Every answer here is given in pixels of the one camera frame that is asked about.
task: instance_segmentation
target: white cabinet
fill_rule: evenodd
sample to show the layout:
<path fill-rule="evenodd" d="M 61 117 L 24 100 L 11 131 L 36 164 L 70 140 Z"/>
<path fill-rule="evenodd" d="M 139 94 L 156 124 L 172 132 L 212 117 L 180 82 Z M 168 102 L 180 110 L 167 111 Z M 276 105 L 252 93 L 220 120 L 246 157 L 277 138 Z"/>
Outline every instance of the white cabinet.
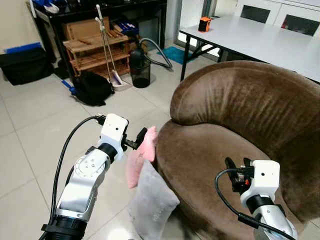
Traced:
<path fill-rule="evenodd" d="M 320 38 L 320 0 L 238 0 L 234 15 Z"/>
<path fill-rule="evenodd" d="M 320 38 L 320 11 L 283 4 L 274 25 Z"/>
<path fill-rule="evenodd" d="M 238 0 L 234 15 L 273 25 L 281 5 L 268 0 Z"/>

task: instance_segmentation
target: wooden rack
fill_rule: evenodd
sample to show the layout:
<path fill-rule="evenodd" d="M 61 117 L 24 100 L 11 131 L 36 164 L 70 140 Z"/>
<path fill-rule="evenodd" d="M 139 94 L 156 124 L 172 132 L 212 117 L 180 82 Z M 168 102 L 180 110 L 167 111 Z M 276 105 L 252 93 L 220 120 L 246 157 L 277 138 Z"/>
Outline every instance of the wooden rack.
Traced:
<path fill-rule="evenodd" d="M 112 31 L 108 32 L 108 41 L 113 56 L 116 71 L 119 75 L 130 73 L 129 66 L 129 38 Z M 77 40 L 64 41 L 74 75 L 89 70 L 96 74 L 108 77 L 105 52 L 101 35 L 83 37 Z M 107 58 L 110 71 L 113 69 L 111 57 L 107 47 Z"/>

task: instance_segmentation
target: orange object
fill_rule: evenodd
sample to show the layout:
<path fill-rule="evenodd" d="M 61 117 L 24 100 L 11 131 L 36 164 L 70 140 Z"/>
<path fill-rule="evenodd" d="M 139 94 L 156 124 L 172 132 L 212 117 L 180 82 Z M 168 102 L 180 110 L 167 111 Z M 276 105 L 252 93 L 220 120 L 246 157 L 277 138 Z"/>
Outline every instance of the orange object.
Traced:
<path fill-rule="evenodd" d="M 211 18 L 207 17 L 207 16 L 203 16 L 200 18 L 200 23 L 199 23 L 199 28 L 198 31 L 199 32 L 208 32 L 210 29 L 210 22 L 211 22 Z"/>

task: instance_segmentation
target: black bag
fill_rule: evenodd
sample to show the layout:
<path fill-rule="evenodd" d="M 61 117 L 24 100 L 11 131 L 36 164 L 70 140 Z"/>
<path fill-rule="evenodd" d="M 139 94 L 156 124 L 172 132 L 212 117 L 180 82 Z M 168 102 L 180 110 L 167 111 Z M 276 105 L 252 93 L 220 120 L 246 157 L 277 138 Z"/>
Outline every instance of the black bag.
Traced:
<path fill-rule="evenodd" d="M 0 68 L 12 85 L 30 83 L 54 72 L 46 52 L 39 47 L 0 55 Z"/>
<path fill-rule="evenodd" d="M 115 93 L 107 79 L 90 71 L 82 71 L 80 77 L 73 81 L 73 85 L 73 95 L 90 106 L 106 105 L 105 99 Z"/>

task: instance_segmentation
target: blue mat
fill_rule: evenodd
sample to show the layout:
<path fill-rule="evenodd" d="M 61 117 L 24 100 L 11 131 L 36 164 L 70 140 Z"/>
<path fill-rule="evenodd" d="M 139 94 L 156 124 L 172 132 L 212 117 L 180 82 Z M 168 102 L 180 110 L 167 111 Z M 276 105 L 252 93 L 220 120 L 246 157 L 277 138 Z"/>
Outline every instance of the blue mat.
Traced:
<path fill-rule="evenodd" d="M 163 49 L 162 51 L 164 52 L 164 54 L 166 55 L 166 57 L 168 59 L 171 59 L 181 65 L 184 63 L 185 51 L 180 50 L 179 48 L 176 48 L 175 46 L 170 46 L 168 48 Z"/>

